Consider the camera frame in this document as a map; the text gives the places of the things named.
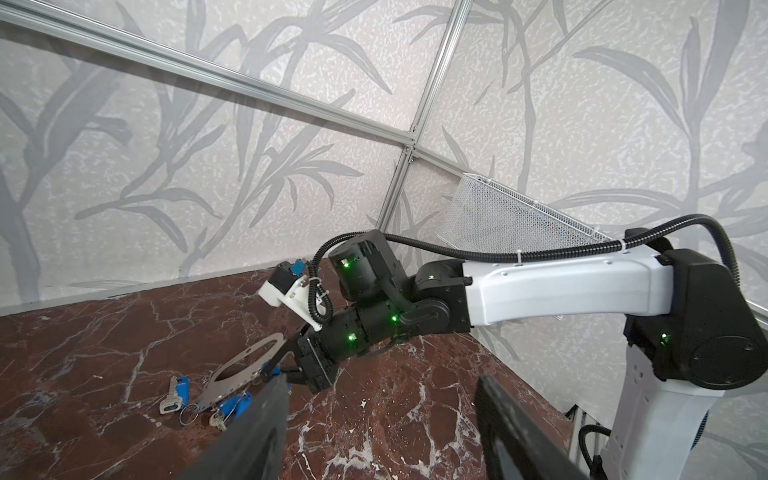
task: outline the wall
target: wall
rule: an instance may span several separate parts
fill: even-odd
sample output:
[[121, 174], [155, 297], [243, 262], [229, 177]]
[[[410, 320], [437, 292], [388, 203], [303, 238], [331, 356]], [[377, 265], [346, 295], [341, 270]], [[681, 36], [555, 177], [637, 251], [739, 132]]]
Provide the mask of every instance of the wall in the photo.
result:
[[[745, 296], [766, 305], [767, 32], [768, 3], [747, 0], [475, 0], [422, 145], [615, 237], [714, 215]], [[698, 227], [672, 240], [717, 257]], [[475, 335], [556, 408], [610, 426], [623, 325], [549, 317]], [[766, 401], [719, 402], [687, 478], [766, 476]]]
[[[55, 2], [400, 128], [444, 29], [426, 3]], [[2, 312], [306, 257], [379, 213], [399, 145], [0, 33]]]

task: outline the wire mesh basket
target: wire mesh basket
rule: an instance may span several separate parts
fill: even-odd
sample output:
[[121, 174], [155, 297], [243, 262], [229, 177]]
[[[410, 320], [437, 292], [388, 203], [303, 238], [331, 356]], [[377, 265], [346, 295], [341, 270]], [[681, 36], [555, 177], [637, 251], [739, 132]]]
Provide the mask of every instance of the wire mesh basket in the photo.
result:
[[464, 174], [438, 238], [475, 252], [533, 252], [613, 240], [491, 179]]

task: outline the metal ring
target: metal ring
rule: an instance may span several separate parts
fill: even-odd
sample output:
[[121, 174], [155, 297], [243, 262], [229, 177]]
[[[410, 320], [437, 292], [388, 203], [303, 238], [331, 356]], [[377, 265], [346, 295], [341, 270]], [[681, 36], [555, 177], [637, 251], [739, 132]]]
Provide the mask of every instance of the metal ring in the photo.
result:
[[[184, 414], [184, 410], [186, 410], [186, 409], [187, 409], [187, 407], [188, 407], [188, 406], [191, 406], [191, 405], [194, 405], [194, 408], [195, 408], [194, 417], [192, 417], [192, 419], [191, 419], [189, 422], [186, 422], [186, 423], [185, 423], [184, 421], [182, 421], [182, 420], [181, 420], [181, 416]], [[200, 414], [200, 412], [198, 412], [198, 411], [197, 411], [197, 408], [198, 408], [198, 407], [197, 407], [197, 404], [196, 404], [196, 403], [188, 403], [188, 404], [186, 404], [186, 405], [184, 406], [184, 408], [182, 408], [182, 409], [181, 409], [181, 411], [179, 412], [179, 423], [180, 423], [181, 425], [183, 425], [183, 426], [191, 425], [191, 424], [192, 424], [192, 422], [194, 422], [195, 420], [197, 420], [197, 416]]]

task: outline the robotic arm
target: robotic arm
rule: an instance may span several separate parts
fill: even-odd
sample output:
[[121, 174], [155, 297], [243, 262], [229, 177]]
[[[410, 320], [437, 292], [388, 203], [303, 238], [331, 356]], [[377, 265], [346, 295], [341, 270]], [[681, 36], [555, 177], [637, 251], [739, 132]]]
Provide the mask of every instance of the robotic arm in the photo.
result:
[[[286, 273], [287, 265], [278, 266], [260, 291], [270, 304], [285, 303], [308, 321], [260, 370], [261, 378], [269, 382], [274, 366], [292, 352], [296, 368], [283, 370], [288, 381], [318, 392], [334, 383], [343, 360], [375, 355], [372, 348], [386, 339], [383, 349], [414, 336], [465, 333], [507, 319], [625, 313], [627, 376], [602, 465], [593, 475], [679, 478], [715, 399], [768, 369], [768, 342], [739, 291], [735, 261], [723, 258], [729, 270], [695, 251], [673, 249], [663, 234], [686, 226], [677, 222], [670, 229], [673, 222], [628, 231], [624, 240], [538, 257], [429, 246], [484, 261], [431, 262], [411, 277], [387, 243], [409, 239], [378, 230], [343, 236], [346, 241], [329, 259], [350, 302], [344, 310], [331, 316], [329, 303], [317, 303], [321, 299], [292, 304], [291, 299], [314, 298], [319, 279]], [[719, 247], [730, 248], [723, 237], [716, 236]], [[324, 253], [310, 264], [310, 274]]]

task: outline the metal plate with hole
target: metal plate with hole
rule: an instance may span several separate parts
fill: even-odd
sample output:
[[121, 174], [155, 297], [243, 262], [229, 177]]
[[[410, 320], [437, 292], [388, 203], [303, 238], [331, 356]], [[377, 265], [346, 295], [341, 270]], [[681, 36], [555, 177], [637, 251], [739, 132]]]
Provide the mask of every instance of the metal plate with hole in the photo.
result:
[[[246, 368], [240, 370], [238, 373], [235, 373], [231, 377], [227, 377], [222, 380], [216, 380], [224, 370], [246, 358], [251, 354], [251, 352], [255, 352], [256, 350], [267, 346], [272, 342], [274, 342], [274, 345], [272, 345], [270, 349], [266, 351], [266, 353], [259, 357], [258, 360], [251, 363]], [[220, 366], [218, 370], [216, 370], [216, 372], [210, 376], [208, 384], [205, 385], [205, 390], [203, 390], [203, 393], [201, 393], [200, 397], [197, 398], [196, 404], [198, 405], [198, 411], [202, 412], [205, 409], [209, 409], [214, 405], [214, 403], [225, 399], [232, 393], [236, 392], [238, 389], [243, 388], [248, 382], [255, 380], [261, 381], [259, 378], [259, 371], [261, 370], [261, 366], [265, 362], [268, 362], [285, 342], [286, 341], [283, 338], [282, 333], [275, 333], [273, 335], [264, 337], [260, 341], [254, 343], [242, 352], [235, 355], [229, 362]]]

